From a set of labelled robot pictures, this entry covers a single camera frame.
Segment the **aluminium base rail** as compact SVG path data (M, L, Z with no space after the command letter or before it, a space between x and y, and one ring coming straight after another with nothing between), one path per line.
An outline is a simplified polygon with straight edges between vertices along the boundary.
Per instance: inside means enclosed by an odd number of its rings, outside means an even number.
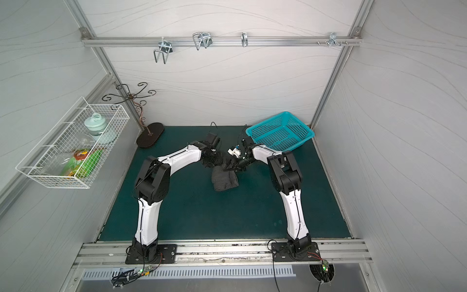
M159 245L175 244L175 263L163 266L229 265L311 265L318 262L275 262L268 239L240 240L162 240ZM331 264L370 264L372 256L362 239L316 239L321 258ZM141 267L125 264L129 241L85 243L81 246L74 268Z

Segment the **green table mat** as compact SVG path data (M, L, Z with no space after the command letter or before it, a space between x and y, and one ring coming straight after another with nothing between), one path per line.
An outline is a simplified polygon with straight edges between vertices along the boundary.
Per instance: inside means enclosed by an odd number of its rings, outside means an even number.
M135 183L147 157L176 152L193 141L205 139L210 132L219 135L222 151L236 146L244 135L241 126L167 126L153 147L138 149L100 239L127 241L135 236L138 218ZM303 175L301 202L310 235L314 238L349 237L349 228L313 142L307 141L293 153ZM211 172L201 163L194 163L172 176L169 194L159 213L160 240L269 240L287 236L283 202L271 183L266 164L251 164L237 175L238 187L224 192L215 191Z

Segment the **metal double hook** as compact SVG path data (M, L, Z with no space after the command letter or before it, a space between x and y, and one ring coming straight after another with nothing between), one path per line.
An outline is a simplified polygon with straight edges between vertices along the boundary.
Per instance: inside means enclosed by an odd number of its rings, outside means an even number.
M173 52L173 46L170 42L162 40L158 43L158 48L153 51L154 60L156 63L167 63L169 55Z

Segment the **dark grey long pants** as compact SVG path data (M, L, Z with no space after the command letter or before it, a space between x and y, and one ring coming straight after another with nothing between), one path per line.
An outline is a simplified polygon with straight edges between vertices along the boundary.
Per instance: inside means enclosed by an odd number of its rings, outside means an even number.
M220 165L212 169L211 181L216 192L223 192L239 186L237 175L234 171L225 171Z

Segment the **clear plastic bag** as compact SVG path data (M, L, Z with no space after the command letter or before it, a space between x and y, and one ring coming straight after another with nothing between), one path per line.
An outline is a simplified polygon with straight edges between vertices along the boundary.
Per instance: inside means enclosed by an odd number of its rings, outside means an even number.
M74 176L78 166L84 162L95 143L94 138L89 134L77 133L75 138L79 142L78 147L68 152L55 152L53 155L47 155L39 172L40 175Z

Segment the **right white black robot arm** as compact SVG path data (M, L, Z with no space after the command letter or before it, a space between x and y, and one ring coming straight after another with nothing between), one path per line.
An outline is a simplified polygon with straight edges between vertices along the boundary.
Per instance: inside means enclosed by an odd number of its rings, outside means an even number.
M263 144L252 144L242 152L237 147L227 151L227 170L242 171L257 161L269 167L275 190L279 193L287 219L288 249L300 254L312 244L302 209L301 193L303 176L291 151L280 152Z

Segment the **pale green lidded jar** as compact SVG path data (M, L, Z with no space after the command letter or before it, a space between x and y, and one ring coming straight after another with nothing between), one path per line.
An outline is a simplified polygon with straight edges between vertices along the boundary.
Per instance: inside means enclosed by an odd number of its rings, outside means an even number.
M103 134L108 125L105 117L99 113L93 113L84 121L84 124L92 136L100 136Z

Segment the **right circuit board in hole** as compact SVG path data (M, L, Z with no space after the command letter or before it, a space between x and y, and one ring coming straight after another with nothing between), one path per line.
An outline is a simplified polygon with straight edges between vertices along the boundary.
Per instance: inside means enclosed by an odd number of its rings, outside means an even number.
M327 260L321 260L317 265L310 265L310 271L313 277L322 283L329 283L335 275L335 268Z

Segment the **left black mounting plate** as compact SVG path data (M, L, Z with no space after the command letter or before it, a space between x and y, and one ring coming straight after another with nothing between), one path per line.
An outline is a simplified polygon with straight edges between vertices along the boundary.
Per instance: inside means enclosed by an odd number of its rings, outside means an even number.
M173 264L175 263L177 247L175 244L157 245L142 251L139 246L129 246L126 249L125 264Z

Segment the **metal bracket hook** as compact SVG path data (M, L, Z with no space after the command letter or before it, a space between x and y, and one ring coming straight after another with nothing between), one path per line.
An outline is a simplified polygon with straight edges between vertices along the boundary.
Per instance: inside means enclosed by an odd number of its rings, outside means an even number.
M339 41L338 36L336 35L335 32L332 32L328 40L326 41L316 41L316 44L318 46L327 46L327 47L341 47L341 46L348 46L349 43L347 41Z

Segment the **small metal clip hook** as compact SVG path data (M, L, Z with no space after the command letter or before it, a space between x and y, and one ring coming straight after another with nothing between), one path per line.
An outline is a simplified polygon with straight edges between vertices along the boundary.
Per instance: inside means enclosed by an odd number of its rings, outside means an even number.
M248 34L246 32L241 33L242 47L248 47Z

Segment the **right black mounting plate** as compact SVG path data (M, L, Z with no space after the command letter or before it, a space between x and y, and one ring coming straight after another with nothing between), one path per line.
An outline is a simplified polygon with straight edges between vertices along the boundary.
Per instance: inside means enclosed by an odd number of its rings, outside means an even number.
M273 253L275 262L321 262L321 254L316 242L311 242L311 245L295 250L293 245L289 243L271 243L271 252Z

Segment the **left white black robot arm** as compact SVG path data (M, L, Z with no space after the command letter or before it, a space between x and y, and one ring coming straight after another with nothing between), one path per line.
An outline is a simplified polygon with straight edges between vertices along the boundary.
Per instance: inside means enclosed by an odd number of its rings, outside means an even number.
M206 167L220 165L222 157L216 149L219 143L220 138L214 136L211 140L193 141L169 155L145 159L135 184L139 215L132 243L133 249L145 260L152 262L157 256L159 212L169 193L171 176L199 161Z

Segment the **metal loop hook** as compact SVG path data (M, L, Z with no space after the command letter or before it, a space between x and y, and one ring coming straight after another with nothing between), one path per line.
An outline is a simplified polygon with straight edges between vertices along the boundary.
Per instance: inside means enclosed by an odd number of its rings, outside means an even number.
M195 48L199 51L202 47L207 49L212 43L212 37L208 32L196 32L192 35Z

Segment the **colourful snack packet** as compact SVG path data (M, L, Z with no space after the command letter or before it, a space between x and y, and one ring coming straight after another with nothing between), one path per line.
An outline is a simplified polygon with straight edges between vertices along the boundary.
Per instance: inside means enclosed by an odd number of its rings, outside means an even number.
M60 175L87 178L97 167L102 156L102 149L91 151L90 149L78 149L64 165Z

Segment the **ornate metal hook stand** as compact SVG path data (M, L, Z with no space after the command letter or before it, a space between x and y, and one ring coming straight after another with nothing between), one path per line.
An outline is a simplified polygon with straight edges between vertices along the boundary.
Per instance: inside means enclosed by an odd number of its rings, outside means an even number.
M147 82L140 82L137 84L139 91L131 92L130 87L127 84L118 84L116 85L116 90L125 91L124 95L109 93L101 98L101 100L104 102L112 101L113 97L121 98L122 101L114 103L113 108L115 108L116 105L119 105L121 103L131 103L137 114L137 122L143 129L142 133L137 137L136 140L136 144L139 148L153 147L165 131L165 126L160 122L146 124L144 117L144 106L147 104L147 101L145 99L148 97L153 97L157 93L156 90L148 90L147 93L144 94L144 91L146 90L147 86Z

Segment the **teal plastic basket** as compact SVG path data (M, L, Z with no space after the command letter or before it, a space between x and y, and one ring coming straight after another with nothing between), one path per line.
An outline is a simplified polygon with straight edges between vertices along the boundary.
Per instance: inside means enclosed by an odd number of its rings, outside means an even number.
M308 125L287 111L247 128L246 134L256 144L280 152L293 151L315 137Z

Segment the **black mounting plate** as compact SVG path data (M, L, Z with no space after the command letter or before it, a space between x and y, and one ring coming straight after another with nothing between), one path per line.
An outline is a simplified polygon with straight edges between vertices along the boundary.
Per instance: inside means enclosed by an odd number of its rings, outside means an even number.
M126 249L125 264L173 264L175 263L177 247L175 244L157 245L142 251L139 246L129 246Z
M293 245L289 243L271 243L271 252L273 253L275 262L321 262L321 254L316 242L311 242L311 245L295 250Z

